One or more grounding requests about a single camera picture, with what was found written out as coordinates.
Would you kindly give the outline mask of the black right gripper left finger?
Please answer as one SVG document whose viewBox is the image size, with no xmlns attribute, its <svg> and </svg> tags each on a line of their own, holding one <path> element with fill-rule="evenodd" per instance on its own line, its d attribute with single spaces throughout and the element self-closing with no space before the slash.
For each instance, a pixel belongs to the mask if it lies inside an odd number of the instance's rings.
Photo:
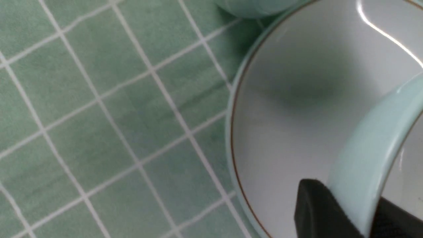
<svg viewBox="0 0 423 238">
<path fill-rule="evenodd" d="M 317 179 L 298 185 L 295 213 L 298 238 L 362 238 L 329 189 Z"/>
</svg>

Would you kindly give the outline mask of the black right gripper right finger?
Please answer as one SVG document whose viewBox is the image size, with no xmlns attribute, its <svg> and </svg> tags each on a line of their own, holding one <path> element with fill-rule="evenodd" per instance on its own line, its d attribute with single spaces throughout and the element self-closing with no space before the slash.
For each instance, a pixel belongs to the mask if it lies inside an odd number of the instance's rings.
<svg viewBox="0 0 423 238">
<path fill-rule="evenodd" d="M 370 232 L 371 238 L 422 238 L 423 222 L 381 197 Z"/>
</svg>

